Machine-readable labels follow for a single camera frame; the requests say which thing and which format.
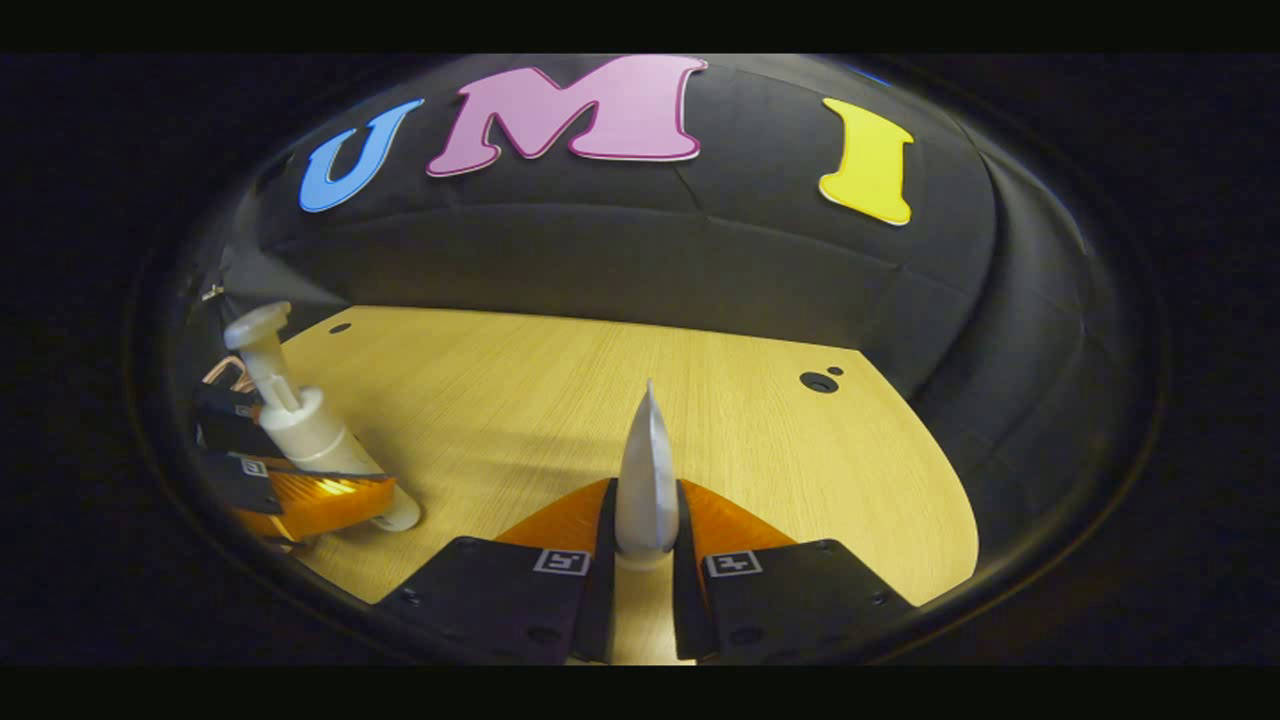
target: wooden table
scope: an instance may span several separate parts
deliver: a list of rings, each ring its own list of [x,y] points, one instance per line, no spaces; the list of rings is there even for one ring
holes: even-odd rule
[[[351,327],[330,333],[330,328]],[[855,350],[627,323],[357,306],[284,343],[424,506],[296,557],[376,602],[458,536],[493,538],[616,477],[654,379],[676,475],[797,542],[836,538],[914,605],[968,579],[978,532],[928,430]],[[801,373],[844,370],[819,393]],[[676,664],[671,573],[617,575],[617,664]]]

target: white plastic part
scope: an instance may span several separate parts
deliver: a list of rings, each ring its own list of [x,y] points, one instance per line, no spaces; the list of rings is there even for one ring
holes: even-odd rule
[[[653,379],[622,452],[614,528],[617,561],[628,570],[657,569],[676,544],[680,529],[676,471]]]
[[[380,475],[385,473],[324,401],[317,387],[293,384],[280,348],[288,302],[264,305],[232,323],[223,333],[228,350],[238,350],[265,406],[259,425],[298,469],[312,473]],[[372,523],[384,530],[407,530],[422,509],[397,483],[392,506]]]

